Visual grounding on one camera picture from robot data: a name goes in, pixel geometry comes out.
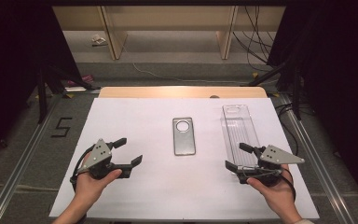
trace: transparent box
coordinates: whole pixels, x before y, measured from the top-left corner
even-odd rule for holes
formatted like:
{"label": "transparent box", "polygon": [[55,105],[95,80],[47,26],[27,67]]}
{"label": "transparent box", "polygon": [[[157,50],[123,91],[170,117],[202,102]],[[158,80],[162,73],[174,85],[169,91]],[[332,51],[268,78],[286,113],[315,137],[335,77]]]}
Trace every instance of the transparent box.
{"label": "transparent box", "polygon": [[257,157],[240,149],[240,143],[260,147],[247,105],[223,105],[221,118],[227,160],[238,166],[255,167]]}

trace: wire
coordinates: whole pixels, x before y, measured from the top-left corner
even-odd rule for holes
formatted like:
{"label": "wire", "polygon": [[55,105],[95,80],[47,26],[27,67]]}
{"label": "wire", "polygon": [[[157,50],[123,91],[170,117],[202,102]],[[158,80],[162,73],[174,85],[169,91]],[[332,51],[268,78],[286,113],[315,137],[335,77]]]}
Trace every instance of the wire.
{"label": "wire", "polygon": [[267,32],[267,34],[269,35],[269,38],[271,38],[272,42],[274,42],[274,38],[272,38],[272,36],[269,34],[269,32]]}
{"label": "wire", "polygon": [[292,178],[292,184],[295,184],[295,180],[293,179],[292,173],[291,173],[288,169],[286,169],[286,168],[283,168],[283,167],[281,167],[281,168],[282,168],[284,171],[286,171],[287,174],[290,175],[290,178]]}
{"label": "wire", "polygon": [[[255,169],[255,170],[260,170],[260,171],[264,171],[264,172],[268,172],[268,173],[264,173],[264,174],[260,174],[260,175],[247,175],[245,173],[245,169],[244,168],[251,168],[251,169]],[[242,173],[245,177],[260,177],[260,176],[265,176],[265,175],[279,175],[280,171],[279,170],[270,170],[270,169],[265,169],[265,168],[260,168],[260,167],[253,167],[253,166],[242,166]]]}
{"label": "wire", "polygon": [[86,151],[83,153],[83,155],[81,155],[80,159],[77,161],[77,164],[75,166],[74,172],[70,178],[70,182],[72,183],[72,187],[74,189],[74,191],[76,191],[76,181],[77,181],[77,169],[80,165],[80,163],[83,161],[83,159],[86,157],[86,155],[92,151],[92,149],[94,148],[95,144],[92,145],[92,147],[89,147],[86,149]]}
{"label": "wire", "polygon": [[252,38],[249,43],[249,48],[253,41],[253,36],[256,34],[257,38],[259,40],[260,49],[263,52],[264,57],[266,57],[266,59],[267,59],[268,57],[266,56],[266,53],[264,52],[262,44],[261,44],[261,43],[263,43],[263,40],[261,39],[260,34],[258,33],[258,16],[259,16],[259,12],[260,12],[260,6],[255,6],[255,23],[253,22],[247,7],[245,7],[245,10],[246,10],[246,14],[248,15],[249,21],[251,22],[252,27],[254,28],[254,32],[252,33]]}
{"label": "wire", "polygon": [[283,175],[280,175],[280,177],[284,182],[286,182],[287,185],[289,185],[289,187],[290,187],[290,189],[292,190],[292,193],[293,193],[293,200],[295,201],[296,200],[295,186],[293,186],[293,184],[288,179],[286,179],[286,177],[284,177]]}
{"label": "wire", "polygon": [[292,136],[293,140],[295,141],[295,144],[296,144],[295,155],[297,156],[298,155],[298,142],[297,142],[297,139],[296,139],[295,135],[289,130],[289,128],[281,120],[281,115],[283,115],[287,111],[293,109],[292,105],[293,104],[279,105],[279,106],[276,106],[275,109],[278,109],[278,108],[282,107],[281,111],[278,113],[278,120],[281,123],[281,125],[283,126],[283,128]]}
{"label": "wire", "polygon": [[[123,43],[119,43],[122,48],[124,49],[125,52],[128,53],[127,51],[127,48],[124,46]],[[146,74],[149,74],[153,77],[158,77],[158,78],[162,78],[162,79],[171,79],[171,80],[176,80],[176,81],[182,81],[182,82],[206,82],[206,83],[235,83],[235,84],[240,84],[240,85],[244,85],[244,84],[249,84],[250,82],[239,82],[239,81],[225,81],[225,80],[222,80],[222,81],[212,81],[212,80],[206,80],[206,79],[181,79],[181,78],[178,78],[178,77],[163,77],[163,76],[159,76],[159,75],[156,75],[155,73],[152,73],[150,71],[145,71],[145,70],[142,70],[140,68],[138,68],[138,66],[135,64],[135,63],[132,63],[132,66],[135,68],[135,70],[137,70],[138,72],[140,73],[146,73]],[[273,82],[276,82],[278,81],[278,79],[276,80],[272,80],[270,82],[265,82],[264,84],[270,84],[270,83],[273,83]]]}
{"label": "wire", "polygon": [[[242,33],[243,33],[243,35],[244,35],[246,38],[252,40],[252,38],[249,37],[244,31],[242,31]],[[262,45],[264,45],[264,46],[266,46],[266,47],[272,48],[271,45],[268,45],[268,44],[265,44],[265,43],[262,43],[262,42],[258,42],[258,41],[255,41],[255,40],[252,40],[252,41],[255,42],[255,43],[257,43],[257,44],[262,44]]]}
{"label": "wire", "polygon": [[235,34],[235,32],[233,32],[232,34],[234,34],[234,37],[238,40],[238,42],[240,43],[240,45],[244,48],[244,49],[246,49],[246,51],[248,52],[248,53],[250,53],[250,54],[252,54],[253,56],[255,56],[258,60],[260,60],[261,62],[263,62],[263,63],[267,63],[267,61],[266,60],[264,60],[264,59],[262,59],[260,56],[258,56],[256,53],[254,53],[251,49],[249,49],[249,47],[246,47],[241,41],[240,41],[240,39],[237,37],[237,35]]}

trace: metal rail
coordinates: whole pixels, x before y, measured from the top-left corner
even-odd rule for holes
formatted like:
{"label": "metal rail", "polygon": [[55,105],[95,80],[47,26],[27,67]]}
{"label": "metal rail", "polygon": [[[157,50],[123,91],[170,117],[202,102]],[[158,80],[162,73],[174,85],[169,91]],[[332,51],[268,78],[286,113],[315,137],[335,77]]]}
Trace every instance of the metal rail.
{"label": "metal rail", "polygon": [[27,147],[25,148],[24,152],[22,153],[19,161],[17,162],[16,167],[14,168],[13,172],[11,173],[8,181],[4,185],[1,193],[0,193],[0,220],[5,213],[5,210],[16,190],[18,183],[20,182],[22,175],[24,174],[31,158],[34,155],[35,150],[37,149],[39,142],[43,136],[43,133],[48,126],[49,118],[51,117],[54,108],[56,107],[57,103],[61,100],[61,95],[55,95],[52,98],[50,103],[50,109],[45,117],[45,119],[36,126],[36,129],[28,142]]}
{"label": "metal rail", "polygon": [[[290,99],[286,94],[282,95],[282,102],[284,104],[290,104]],[[298,120],[295,114],[292,111],[288,112],[289,119],[292,121],[292,124],[296,130],[296,133],[310,158],[310,163],[315,170],[316,175],[318,176],[324,191],[333,206],[334,211],[336,212],[337,218],[340,223],[355,223],[354,219],[348,210],[348,206],[345,203],[345,200],[341,197],[336,185],[334,184],[330,174],[327,172],[327,169],[324,167],[324,164],[319,157],[319,154],[316,148],[313,146],[310,137],[307,134],[301,120]]]}

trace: white table surface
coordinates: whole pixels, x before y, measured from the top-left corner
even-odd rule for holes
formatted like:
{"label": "white table surface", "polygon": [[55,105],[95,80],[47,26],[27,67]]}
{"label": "white table surface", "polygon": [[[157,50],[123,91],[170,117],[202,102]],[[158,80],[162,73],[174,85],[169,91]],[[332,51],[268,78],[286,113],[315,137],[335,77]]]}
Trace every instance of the white table surface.
{"label": "white table surface", "polygon": [[[88,211],[88,217],[131,221],[251,221],[277,219],[263,196],[225,167],[227,152],[221,126],[223,105],[247,105],[261,146],[291,152],[268,98],[94,100],[68,171],[50,212],[57,217],[74,196],[69,178],[81,154],[99,138],[127,145],[113,149],[114,163],[143,155],[131,178],[118,179]],[[172,119],[193,119],[196,155],[173,153]],[[298,170],[296,206],[303,218],[319,218]]]}

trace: human hand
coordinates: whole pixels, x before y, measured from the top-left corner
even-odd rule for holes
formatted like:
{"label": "human hand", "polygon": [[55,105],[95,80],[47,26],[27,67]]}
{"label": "human hand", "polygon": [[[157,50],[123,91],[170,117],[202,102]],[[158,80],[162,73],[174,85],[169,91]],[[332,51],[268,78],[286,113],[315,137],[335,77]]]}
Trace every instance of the human hand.
{"label": "human hand", "polygon": [[121,172],[121,170],[114,170],[100,180],[92,178],[88,172],[78,175],[75,197],[54,223],[77,223],[89,211],[92,205],[97,202],[104,188],[117,179],[121,175]]}
{"label": "human hand", "polygon": [[[282,176],[293,183],[293,179],[288,173],[289,166],[283,164],[282,168],[284,168]],[[284,223],[295,223],[302,219],[301,215],[297,212],[292,189],[286,182],[280,181],[273,187],[267,187],[258,179],[248,178],[247,183],[264,196],[269,208],[274,211]]]}

